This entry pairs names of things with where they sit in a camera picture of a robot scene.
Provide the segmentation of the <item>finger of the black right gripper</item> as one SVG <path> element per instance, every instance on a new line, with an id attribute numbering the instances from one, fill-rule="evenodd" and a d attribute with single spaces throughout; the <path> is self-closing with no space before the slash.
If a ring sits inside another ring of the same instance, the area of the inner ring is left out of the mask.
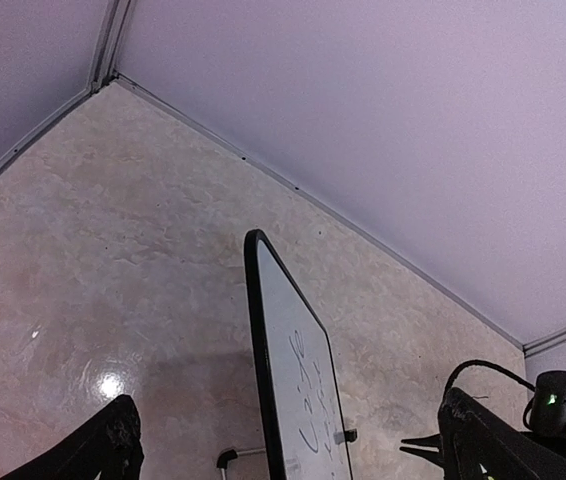
<path id="1" fill-rule="evenodd" d="M 441 437 L 439 434 L 434 434 L 421 438 L 403 439 L 399 450 L 419 458 L 441 458 Z"/>

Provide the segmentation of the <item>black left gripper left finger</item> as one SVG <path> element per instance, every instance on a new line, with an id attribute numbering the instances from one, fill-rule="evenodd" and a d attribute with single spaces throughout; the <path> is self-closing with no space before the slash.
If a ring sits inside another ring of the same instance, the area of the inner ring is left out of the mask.
<path id="1" fill-rule="evenodd" d="M 120 395 L 45 453 L 6 479 L 138 479 L 141 423 L 131 396 Z"/>

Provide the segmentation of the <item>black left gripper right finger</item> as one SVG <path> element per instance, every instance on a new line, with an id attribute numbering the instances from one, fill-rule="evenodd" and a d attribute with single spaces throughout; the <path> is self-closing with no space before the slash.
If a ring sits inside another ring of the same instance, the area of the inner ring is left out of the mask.
<path id="1" fill-rule="evenodd" d="M 566 479 L 566 459 L 516 431 L 459 388 L 438 412 L 445 479 Z"/>

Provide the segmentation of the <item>black framed whiteboard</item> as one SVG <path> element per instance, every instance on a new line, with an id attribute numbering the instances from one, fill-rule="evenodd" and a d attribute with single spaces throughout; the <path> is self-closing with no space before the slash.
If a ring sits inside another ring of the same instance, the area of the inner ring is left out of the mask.
<path id="1" fill-rule="evenodd" d="M 222 451 L 216 468 L 265 455 L 272 479 L 350 479 L 349 444 L 328 333 L 266 234 L 244 239 L 249 322 L 264 444 Z"/>

